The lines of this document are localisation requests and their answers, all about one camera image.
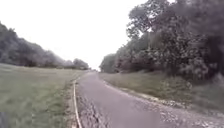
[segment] treeline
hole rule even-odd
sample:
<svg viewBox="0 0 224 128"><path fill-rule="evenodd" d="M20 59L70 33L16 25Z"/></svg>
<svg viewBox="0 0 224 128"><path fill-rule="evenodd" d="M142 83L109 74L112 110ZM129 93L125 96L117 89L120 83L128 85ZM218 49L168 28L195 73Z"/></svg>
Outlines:
<svg viewBox="0 0 224 128"><path fill-rule="evenodd" d="M82 60L65 61L35 43L19 38L13 29L0 23L0 63L27 67L88 69Z"/></svg>
<svg viewBox="0 0 224 128"><path fill-rule="evenodd" d="M223 0L148 0L129 14L130 41L105 56L103 72L160 70L191 80L224 75Z"/></svg>

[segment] green grass field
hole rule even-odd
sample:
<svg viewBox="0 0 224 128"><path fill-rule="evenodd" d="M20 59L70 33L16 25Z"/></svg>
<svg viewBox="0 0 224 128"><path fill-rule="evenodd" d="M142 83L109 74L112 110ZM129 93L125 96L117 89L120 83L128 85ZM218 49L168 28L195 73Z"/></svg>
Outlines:
<svg viewBox="0 0 224 128"><path fill-rule="evenodd" d="M0 127L65 128L66 86L82 73L0 64Z"/></svg>
<svg viewBox="0 0 224 128"><path fill-rule="evenodd" d="M198 112L210 113L210 110L224 113L224 89L213 84L192 86L191 83L178 78L167 77L161 72L100 74L108 83L148 94L160 99L184 103L188 108Z"/></svg>

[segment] asphalt path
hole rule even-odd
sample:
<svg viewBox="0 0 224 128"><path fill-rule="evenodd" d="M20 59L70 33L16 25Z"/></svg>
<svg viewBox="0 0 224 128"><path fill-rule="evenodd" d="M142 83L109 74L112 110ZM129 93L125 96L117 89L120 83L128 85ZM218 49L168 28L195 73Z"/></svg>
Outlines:
<svg viewBox="0 0 224 128"><path fill-rule="evenodd" d="M224 128L224 120L135 97L107 85L97 73L76 85L83 128Z"/></svg>

